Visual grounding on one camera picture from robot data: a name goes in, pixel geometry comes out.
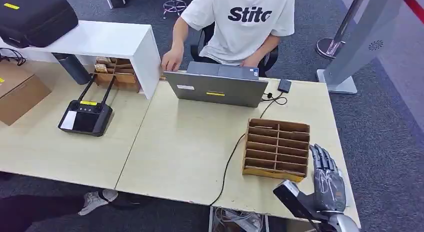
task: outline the person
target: person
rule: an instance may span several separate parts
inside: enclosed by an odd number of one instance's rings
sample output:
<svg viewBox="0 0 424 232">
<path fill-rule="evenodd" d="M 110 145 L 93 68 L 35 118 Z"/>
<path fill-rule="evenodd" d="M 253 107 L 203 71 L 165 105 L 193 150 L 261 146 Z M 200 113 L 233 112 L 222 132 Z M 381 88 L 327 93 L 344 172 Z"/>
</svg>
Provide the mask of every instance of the person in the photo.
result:
<svg viewBox="0 0 424 232">
<path fill-rule="evenodd" d="M 15 195 L 0 199 L 0 231 L 24 232 L 34 222 L 78 214 L 85 216 L 94 209 L 107 205 L 118 197 L 111 189 L 89 192 L 84 196 Z"/>
<path fill-rule="evenodd" d="M 201 62 L 257 67 L 280 37 L 295 32 L 294 13 L 295 0 L 193 0 L 175 22 L 161 67 L 177 71 L 189 26 L 199 31 L 214 22 L 214 34 L 199 53 Z"/>
</svg>

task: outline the yellow sticker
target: yellow sticker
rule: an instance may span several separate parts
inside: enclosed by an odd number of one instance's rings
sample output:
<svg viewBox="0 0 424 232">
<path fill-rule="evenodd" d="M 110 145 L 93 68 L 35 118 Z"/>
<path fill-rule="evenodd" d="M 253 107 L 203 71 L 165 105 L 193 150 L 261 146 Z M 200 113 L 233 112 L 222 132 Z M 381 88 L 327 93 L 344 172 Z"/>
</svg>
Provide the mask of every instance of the yellow sticker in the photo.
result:
<svg viewBox="0 0 424 232">
<path fill-rule="evenodd" d="M 207 95 L 210 95 L 210 96 L 225 96 L 225 94 L 223 94 L 223 93 L 211 93 L 211 92 L 206 92 L 206 94 L 207 94 Z"/>
<path fill-rule="evenodd" d="M 97 105 L 96 102 L 85 101 L 85 100 L 81 100 L 81 102 L 79 102 L 79 103 L 80 104 L 83 104 L 83 105 L 89 105 L 89 106 L 95 106 L 95 105 Z"/>
<path fill-rule="evenodd" d="M 16 5 L 13 5 L 13 4 L 10 4 L 10 3 L 5 3 L 3 5 L 11 8 L 11 9 L 14 9 L 14 10 L 19 10 L 19 6 L 16 6 Z"/>
</svg>

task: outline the cardboard box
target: cardboard box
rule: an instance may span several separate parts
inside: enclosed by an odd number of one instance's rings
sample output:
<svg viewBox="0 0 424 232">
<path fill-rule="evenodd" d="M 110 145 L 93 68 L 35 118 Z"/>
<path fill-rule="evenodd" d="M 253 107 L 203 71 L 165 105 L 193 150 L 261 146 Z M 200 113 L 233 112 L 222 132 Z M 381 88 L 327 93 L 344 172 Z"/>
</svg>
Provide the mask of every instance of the cardboard box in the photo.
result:
<svg viewBox="0 0 424 232">
<path fill-rule="evenodd" d="M 140 82 L 129 59 L 111 58 L 113 63 L 96 64 L 95 72 L 97 75 L 95 83 L 98 86 L 107 88 L 115 76 L 113 85 L 117 88 L 138 92 L 141 89 Z"/>
<path fill-rule="evenodd" d="M 242 174 L 300 182 L 307 176 L 310 127 L 252 118 L 247 124 Z"/>
<path fill-rule="evenodd" d="M 33 73 L 0 62 L 0 121 L 6 125 L 13 124 L 50 92 Z"/>
</svg>

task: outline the white shoe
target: white shoe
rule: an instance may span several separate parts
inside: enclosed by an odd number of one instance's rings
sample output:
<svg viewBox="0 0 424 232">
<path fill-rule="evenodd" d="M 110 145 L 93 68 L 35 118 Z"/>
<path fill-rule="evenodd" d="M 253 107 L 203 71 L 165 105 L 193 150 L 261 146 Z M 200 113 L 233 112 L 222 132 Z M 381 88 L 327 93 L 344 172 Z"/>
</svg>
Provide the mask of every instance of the white shoe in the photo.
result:
<svg viewBox="0 0 424 232">
<path fill-rule="evenodd" d="M 104 198 L 109 202 L 114 201 L 118 197 L 118 192 L 112 189 L 104 189 L 102 194 Z M 78 212 L 78 215 L 80 216 L 85 216 L 88 213 L 92 212 L 94 209 L 100 206 L 107 205 L 109 203 L 106 200 L 100 198 L 99 192 L 86 193 L 84 195 L 84 200 L 84 208 L 82 208 L 82 210 Z"/>
</svg>

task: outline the gray laptop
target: gray laptop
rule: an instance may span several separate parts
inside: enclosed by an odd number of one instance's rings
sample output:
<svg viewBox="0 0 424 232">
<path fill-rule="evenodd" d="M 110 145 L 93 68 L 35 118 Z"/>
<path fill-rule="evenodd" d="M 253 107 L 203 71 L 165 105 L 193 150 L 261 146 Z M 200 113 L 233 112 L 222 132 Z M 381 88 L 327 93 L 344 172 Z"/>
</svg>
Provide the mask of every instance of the gray laptop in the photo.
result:
<svg viewBox="0 0 424 232">
<path fill-rule="evenodd" d="M 187 73 L 165 71 L 179 99 L 258 107 L 268 81 L 255 67 L 190 62 Z"/>
</svg>

